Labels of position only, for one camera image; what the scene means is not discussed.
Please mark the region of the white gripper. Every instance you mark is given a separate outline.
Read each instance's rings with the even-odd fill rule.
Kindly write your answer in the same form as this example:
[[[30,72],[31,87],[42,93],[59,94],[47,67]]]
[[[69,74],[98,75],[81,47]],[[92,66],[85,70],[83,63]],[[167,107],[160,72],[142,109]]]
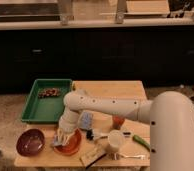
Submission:
[[[70,123],[69,121],[66,121],[63,118],[60,118],[59,128],[61,129],[61,131],[58,130],[58,132],[57,132],[57,140],[60,144],[63,143],[63,145],[66,145],[72,136],[70,133],[75,132],[77,125],[75,123]]]

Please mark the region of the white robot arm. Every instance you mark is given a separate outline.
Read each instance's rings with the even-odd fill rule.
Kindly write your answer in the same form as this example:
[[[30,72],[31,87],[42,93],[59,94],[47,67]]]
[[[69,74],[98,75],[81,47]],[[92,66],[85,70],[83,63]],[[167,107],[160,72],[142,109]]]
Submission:
[[[194,104],[166,91],[154,100],[91,97],[83,91],[64,96],[58,141],[65,145],[78,127],[80,112],[90,110],[150,126],[150,171],[194,171]]]

